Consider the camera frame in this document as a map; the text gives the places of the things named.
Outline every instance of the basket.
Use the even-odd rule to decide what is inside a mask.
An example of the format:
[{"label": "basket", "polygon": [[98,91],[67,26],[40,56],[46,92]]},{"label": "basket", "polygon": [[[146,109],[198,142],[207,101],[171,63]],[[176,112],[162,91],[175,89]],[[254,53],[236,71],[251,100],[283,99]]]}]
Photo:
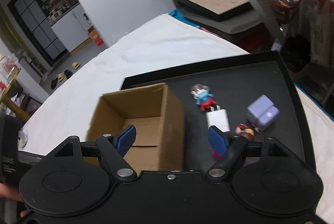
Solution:
[{"label": "basket", "polygon": [[287,24],[294,18],[294,16],[298,12],[300,1],[301,0],[299,0],[298,3],[290,8],[270,1],[268,1],[268,3],[272,11],[274,12],[278,23]]}]

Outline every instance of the purple cube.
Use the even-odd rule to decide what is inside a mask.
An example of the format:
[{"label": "purple cube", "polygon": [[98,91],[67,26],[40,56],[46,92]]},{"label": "purple cube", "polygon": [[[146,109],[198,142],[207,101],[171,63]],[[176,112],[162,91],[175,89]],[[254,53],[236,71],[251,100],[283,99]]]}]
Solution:
[{"label": "purple cube", "polygon": [[277,117],[279,110],[266,95],[262,95],[247,108],[248,120],[258,128],[265,130]]}]

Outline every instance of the red toy figure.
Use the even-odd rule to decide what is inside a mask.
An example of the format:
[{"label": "red toy figure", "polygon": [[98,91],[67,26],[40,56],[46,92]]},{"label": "red toy figure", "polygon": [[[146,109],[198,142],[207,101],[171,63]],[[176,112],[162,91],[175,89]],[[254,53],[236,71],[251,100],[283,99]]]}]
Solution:
[{"label": "red toy figure", "polygon": [[235,133],[242,137],[246,137],[248,141],[252,141],[254,139],[254,131],[245,124],[238,125],[235,129]]},{"label": "red toy figure", "polygon": [[206,109],[210,109],[210,107],[211,107],[213,104],[217,104],[216,101],[215,101],[213,98],[208,97],[208,100],[205,101],[205,102],[201,102],[201,103],[199,104],[199,106],[200,106],[201,111],[205,111]]},{"label": "red toy figure", "polygon": [[191,88],[191,94],[196,100],[196,104],[200,106],[201,111],[210,109],[210,107],[216,104],[216,101],[213,99],[213,94],[209,93],[210,88],[203,85],[194,85]]}]

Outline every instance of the cabinet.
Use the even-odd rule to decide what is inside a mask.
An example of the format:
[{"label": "cabinet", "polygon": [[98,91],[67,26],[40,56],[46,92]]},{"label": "cabinet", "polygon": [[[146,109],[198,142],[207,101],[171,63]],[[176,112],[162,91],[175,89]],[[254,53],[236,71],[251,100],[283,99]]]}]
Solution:
[{"label": "cabinet", "polygon": [[77,21],[72,11],[51,26],[51,29],[69,52],[73,51],[88,38],[87,31]]},{"label": "cabinet", "polygon": [[86,18],[84,17],[84,8],[81,6],[81,4],[77,5],[73,10],[72,10],[74,16],[78,20],[78,22],[81,24],[83,29],[87,31],[91,26],[88,24]]}]

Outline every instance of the person's hand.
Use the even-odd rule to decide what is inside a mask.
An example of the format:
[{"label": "person's hand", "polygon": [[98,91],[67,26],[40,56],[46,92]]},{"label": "person's hand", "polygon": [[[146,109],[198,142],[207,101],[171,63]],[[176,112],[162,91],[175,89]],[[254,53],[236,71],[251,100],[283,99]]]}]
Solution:
[{"label": "person's hand", "polygon": [[[9,198],[15,201],[22,201],[19,190],[5,184],[0,184],[0,198]],[[20,213],[20,217],[24,217],[27,213],[28,210],[22,211]]]}]

